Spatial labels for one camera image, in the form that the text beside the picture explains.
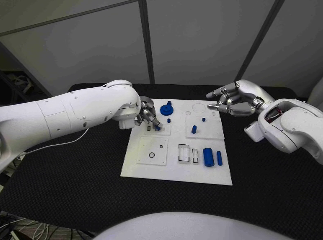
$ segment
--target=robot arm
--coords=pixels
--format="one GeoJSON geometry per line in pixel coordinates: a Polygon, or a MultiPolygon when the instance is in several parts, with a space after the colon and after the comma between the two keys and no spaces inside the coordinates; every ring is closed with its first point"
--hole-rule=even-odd
{"type": "Polygon", "coordinates": [[[259,143],[267,139],[273,146],[292,154],[305,148],[323,165],[323,112],[299,100],[275,100],[253,82],[241,80],[207,95],[221,96],[218,104],[208,105],[211,110],[230,113],[236,117],[259,114],[246,133],[259,143]]]}
{"type": "Polygon", "coordinates": [[[162,127],[152,99],[139,96],[126,80],[42,101],[0,107],[0,173],[34,146],[110,119],[119,121],[123,130],[143,121],[162,127]]]}

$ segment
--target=textured black surface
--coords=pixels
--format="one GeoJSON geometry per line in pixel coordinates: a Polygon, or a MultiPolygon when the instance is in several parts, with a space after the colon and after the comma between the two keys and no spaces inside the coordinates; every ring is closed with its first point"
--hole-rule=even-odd
{"type": "MultiPolygon", "coordinates": [[[[97,86],[80,84],[71,90],[97,86]]],[[[135,88],[156,99],[205,100],[217,87],[135,88]]],[[[288,88],[266,90],[277,99],[296,98],[288,88]]],[[[197,212],[241,220],[295,239],[323,239],[323,166],[303,149],[289,155],[266,140],[251,141],[244,128],[257,116],[221,117],[234,186],[120,177],[132,131],[110,121],[77,143],[27,157],[0,194],[0,209],[94,232],[146,214],[197,212]]],[[[81,134],[42,146],[70,142],[81,134]]]]}

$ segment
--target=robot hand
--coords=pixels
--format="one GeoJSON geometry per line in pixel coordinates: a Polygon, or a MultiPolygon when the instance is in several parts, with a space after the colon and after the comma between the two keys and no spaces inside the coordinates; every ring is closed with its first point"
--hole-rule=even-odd
{"type": "Polygon", "coordinates": [[[158,113],[153,100],[146,96],[142,96],[140,99],[142,99],[142,111],[136,117],[135,124],[140,126],[143,122],[148,121],[149,123],[153,123],[156,127],[162,128],[164,124],[158,120],[158,113]]]}
{"type": "Polygon", "coordinates": [[[220,97],[218,104],[210,104],[208,109],[247,117],[262,113],[276,101],[266,90],[253,82],[241,80],[221,87],[207,95],[208,99],[220,97]]]}

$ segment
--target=black mat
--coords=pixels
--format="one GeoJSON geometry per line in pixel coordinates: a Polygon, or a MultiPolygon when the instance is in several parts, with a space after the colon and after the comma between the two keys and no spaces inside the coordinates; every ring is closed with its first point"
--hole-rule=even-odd
{"type": "MultiPolygon", "coordinates": [[[[80,84],[71,90],[97,86],[80,84]]],[[[217,87],[136,84],[135,88],[156,99],[205,100],[217,87]]],[[[266,90],[277,99],[296,98],[288,88],[266,90]]],[[[110,121],[77,143],[27,157],[0,194],[0,209],[94,232],[146,214],[197,212],[241,220],[296,239],[323,239],[323,166],[305,150],[289,155],[266,140],[253,142],[244,128],[257,116],[221,117],[234,186],[120,177],[132,130],[120,130],[110,121]]],[[[70,142],[83,133],[42,146],[70,142]]]]}

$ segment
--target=blue object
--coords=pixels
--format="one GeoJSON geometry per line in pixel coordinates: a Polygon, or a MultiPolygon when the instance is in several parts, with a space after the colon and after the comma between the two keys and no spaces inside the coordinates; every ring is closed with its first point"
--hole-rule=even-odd
{"type": "Polygon", "coordinates": [[[211,148],[204,149],[204,160],[205,160],[207,167],[215,166],[214,152],[211,148]]]}
{"type": "Polygon", "coordinates": [[[197,129],[198,129],[198,127],[192,126],[192,134],[197,134],[197,129]]]}
{"type": "Polygon", "coordinates": [[[175,108],[174,108],[174,103],[172,101],[168,102],[168,105],[165,105],[162,108],[161,108],[161,113],[165,115],[165,116],[171,116],[174,113],[175,113],[175,108]]]}
{"type": "Polygon", "coordinates": [[[224,160],[223,160],[223,153],[220,151],[217,152],[217,157],[218,157],[218,165],[223,166],[224,160]]]}

